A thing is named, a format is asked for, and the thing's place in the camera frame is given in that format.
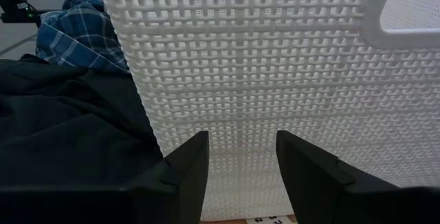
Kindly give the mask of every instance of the dark fabric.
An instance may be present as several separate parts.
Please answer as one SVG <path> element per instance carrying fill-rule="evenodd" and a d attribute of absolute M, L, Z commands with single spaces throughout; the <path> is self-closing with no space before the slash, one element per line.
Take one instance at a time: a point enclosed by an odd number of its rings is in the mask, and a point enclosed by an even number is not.
<path fill-rule="evenodd" d="M 130 76 L 0 60 L 0 186 L 119 184 L 162 159 Z"/>

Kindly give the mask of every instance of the blue plaid fabric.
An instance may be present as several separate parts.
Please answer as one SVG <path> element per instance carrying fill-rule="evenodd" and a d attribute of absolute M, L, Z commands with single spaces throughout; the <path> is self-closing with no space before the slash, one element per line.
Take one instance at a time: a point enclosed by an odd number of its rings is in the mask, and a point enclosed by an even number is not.
<path fill-rule="evenodd" d="M 41 17 L 36 55 L 50 64 L 129 74 L 103 0 L 65 0 Z"/>

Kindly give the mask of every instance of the textured white surface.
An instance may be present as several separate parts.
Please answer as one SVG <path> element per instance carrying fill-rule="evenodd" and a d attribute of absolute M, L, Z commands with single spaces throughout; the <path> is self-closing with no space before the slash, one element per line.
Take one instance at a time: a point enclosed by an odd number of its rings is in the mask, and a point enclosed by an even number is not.
<path fill-rule="evenodd" d="M 440 1 L 388 0 L 381 24 L 384 29 L 440 28 Z"/>
<path fill-rule="evenodd" d="M 210 131 L 203 220 L 292 213 L 278 129 L 399 186 L 440 184 L 440 49 L 369 47 L 369 0 L 104 1 L 164 154 Z M 412 26 L 393 12 L 385 26 Z"/>

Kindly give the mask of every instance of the white plastic basket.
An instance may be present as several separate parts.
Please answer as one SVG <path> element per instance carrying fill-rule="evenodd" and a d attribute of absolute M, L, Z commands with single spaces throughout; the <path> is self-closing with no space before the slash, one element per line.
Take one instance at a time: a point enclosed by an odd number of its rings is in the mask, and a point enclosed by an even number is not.
<path fill-rule="evenodd" d="M 104 2 L 162 152 L 210 131 L 203 220 L 292 213 L 278 129 L 440 184 L 439 0 Z"/>

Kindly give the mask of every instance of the white woven panel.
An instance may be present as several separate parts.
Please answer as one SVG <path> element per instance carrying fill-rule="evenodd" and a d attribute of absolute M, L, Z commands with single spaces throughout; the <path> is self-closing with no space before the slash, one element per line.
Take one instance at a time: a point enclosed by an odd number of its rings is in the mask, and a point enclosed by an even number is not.
<path fill-rule="evenodd" d="M 384 29 L 440 28 L 440 0 L 388 0 Z"/>
<path fill-rule="evenodd" d="M 440 184 L 440 50 L 369 47 L 368 0 L 104 1 L 164 154 L 210 131 L 203 220 L 292 213 L 278 129 L 399 186 Z"/>

